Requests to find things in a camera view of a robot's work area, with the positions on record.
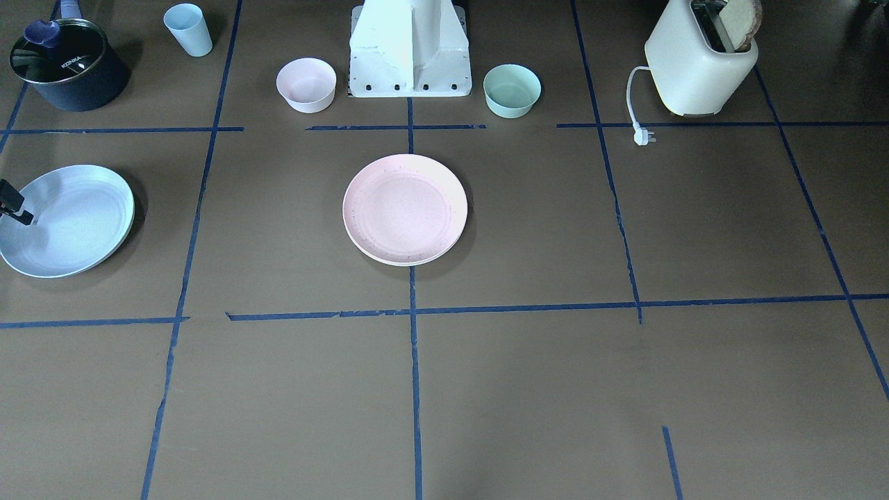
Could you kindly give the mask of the blue plate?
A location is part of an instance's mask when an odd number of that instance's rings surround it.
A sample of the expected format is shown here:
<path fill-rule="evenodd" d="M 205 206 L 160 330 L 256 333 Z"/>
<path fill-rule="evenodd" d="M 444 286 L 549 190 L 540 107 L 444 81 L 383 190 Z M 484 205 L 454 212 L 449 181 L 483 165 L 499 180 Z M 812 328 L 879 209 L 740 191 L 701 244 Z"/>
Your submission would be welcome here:
<path fill-rule="evenodd" d="M 135 219 L 135 197 L 121 175 L 98 165 L 70 165 L 20 191 L 24 225 L 2 216 L 2 258 L 16 272 L 61 278 L 85 272 L 114 253 Z"/>

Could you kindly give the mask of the pink plate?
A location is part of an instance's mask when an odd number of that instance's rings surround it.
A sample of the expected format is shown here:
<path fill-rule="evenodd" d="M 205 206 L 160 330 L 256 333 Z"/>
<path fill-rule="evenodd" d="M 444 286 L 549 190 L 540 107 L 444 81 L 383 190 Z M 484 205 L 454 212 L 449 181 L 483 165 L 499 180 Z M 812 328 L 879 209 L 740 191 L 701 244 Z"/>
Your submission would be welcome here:
<path fill-rule="evenodd" d="M 457 176 L 428 156 L 384 156 L 347 185 L 342 219 L 354 232 L 403 232 L 441 238 L 463 234 L 469 199 Z"/>

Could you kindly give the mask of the dark blue saucepan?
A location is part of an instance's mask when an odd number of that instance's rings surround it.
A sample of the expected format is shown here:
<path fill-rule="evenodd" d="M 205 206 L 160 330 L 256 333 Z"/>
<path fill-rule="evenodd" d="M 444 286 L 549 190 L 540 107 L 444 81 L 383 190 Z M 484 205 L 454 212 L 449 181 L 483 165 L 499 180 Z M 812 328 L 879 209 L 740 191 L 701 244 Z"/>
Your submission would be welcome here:
<path fill-rule="evenodd" d="M 60 14 L 58 19 L 85 19 L 78 1 L 60 1 L 58 14 Z M 106 33 L 102 29 L 101 32 L 107 41 L 106 51 L 101 59 L 85 73 L 57 83 L 31 83 L 22 77 L 19 78 L 32 85 L 45 101 L 58 110 L 72 112 L 98 110 L 124 91 L 131 75 L 131 71 L 108 41 Z"/>

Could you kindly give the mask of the glass pot lid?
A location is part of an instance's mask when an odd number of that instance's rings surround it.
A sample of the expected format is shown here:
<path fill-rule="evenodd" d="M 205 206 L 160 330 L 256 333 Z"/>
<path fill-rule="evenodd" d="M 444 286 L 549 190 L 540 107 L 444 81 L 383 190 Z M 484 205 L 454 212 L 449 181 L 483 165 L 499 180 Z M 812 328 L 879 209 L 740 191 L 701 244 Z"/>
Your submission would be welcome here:
<path fill-rule="evenodd" d="M 57 83 L 85 73 L 106 51 L 98 26 L 85 19 L 35 20 L 10 49 L 10 67 L 31 83 Z"/>

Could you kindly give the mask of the light blue cup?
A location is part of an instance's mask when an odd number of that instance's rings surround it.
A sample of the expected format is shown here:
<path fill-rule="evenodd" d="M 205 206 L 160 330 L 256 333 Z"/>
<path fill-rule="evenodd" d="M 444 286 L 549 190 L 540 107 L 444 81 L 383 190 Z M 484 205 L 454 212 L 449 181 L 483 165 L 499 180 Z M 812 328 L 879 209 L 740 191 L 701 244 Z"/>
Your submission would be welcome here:
<path fill-rule="evenodd" d="M 203 10 L 196 4 L 175 4 L 166 10 L 163 20 L 168 31 L 191 57 L 203 57 L 212 51 L 213 41 Z"/>

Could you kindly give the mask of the pink bowl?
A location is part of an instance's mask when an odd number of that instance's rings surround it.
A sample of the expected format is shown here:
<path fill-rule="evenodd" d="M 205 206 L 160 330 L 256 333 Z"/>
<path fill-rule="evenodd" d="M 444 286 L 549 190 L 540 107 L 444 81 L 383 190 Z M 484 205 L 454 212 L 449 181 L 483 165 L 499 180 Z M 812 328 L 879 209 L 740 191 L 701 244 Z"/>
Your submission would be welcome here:
<path fill-rule="evenodd" d="M 301 58 L 290 61 L 276 76 L 277 92 L 293 110 L 313 114 L 330 107 L 338 76 L 326 61 Z"/>

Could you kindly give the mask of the cream plate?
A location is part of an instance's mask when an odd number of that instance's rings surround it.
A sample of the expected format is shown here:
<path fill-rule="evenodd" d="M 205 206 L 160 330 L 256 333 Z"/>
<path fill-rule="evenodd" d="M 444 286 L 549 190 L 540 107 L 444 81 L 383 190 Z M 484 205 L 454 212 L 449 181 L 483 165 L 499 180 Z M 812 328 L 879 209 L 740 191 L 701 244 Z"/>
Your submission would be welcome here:
<path fill-rule="evenodd" d="M 463 234 L 444 234 L 431 238 L 425 234 L 410 236 L 403 232 L 354 232 L 349 238 L 367 257 L 384 265 L 410 267 L 425 265 L 444 256 Z"/>

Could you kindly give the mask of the green bowl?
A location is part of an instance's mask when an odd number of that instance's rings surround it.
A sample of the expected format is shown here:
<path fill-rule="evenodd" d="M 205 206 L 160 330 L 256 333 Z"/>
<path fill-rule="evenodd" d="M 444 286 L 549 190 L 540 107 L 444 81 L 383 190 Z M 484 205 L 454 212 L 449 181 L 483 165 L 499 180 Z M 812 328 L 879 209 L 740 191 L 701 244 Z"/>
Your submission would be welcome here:
<path fill-rule="evenodd" d="M 537 104 L 542 95 L 542 82 L 528 67 L 498 65 L 485 74 L 483 93 L 488 110 L 495 116 L 520 118 Z"/>

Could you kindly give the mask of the cream toaster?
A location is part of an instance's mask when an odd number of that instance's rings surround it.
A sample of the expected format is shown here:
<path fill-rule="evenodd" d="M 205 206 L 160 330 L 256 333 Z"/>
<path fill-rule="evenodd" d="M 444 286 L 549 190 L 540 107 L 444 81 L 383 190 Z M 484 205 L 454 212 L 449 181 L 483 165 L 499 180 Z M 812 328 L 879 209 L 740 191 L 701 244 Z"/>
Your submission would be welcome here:
<path fill-rule="evenodd" d="M 712 116 L 758 61 L 755 38 L 734 53 L 720 20 L 726 1 L 670 1 L 645 42 L 660 99 L 677 116 Z"/>

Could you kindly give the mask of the bread slice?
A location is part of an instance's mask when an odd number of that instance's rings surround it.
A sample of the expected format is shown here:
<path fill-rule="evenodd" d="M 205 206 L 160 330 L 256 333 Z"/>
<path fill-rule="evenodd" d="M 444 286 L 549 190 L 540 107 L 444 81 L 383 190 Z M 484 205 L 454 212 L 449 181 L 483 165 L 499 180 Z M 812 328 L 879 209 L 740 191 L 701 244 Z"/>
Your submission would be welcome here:
<path fill-rule="evenodd" d="M 721 23 L 734 53 L 748 51 L 763 16 L 761 1 L 726 1 L 720 13 Z"/>

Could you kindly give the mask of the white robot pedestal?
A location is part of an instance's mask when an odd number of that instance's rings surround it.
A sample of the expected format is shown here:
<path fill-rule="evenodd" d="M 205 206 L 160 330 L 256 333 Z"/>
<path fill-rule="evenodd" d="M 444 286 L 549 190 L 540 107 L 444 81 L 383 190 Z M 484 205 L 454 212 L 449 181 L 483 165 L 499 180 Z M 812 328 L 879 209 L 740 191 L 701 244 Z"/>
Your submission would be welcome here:
<path fill-rule="evenodd" d="M 347 89 L 356 98 L 450 98 L 473 88 L 464 7 L 365 1 L 352 9 Z"/>

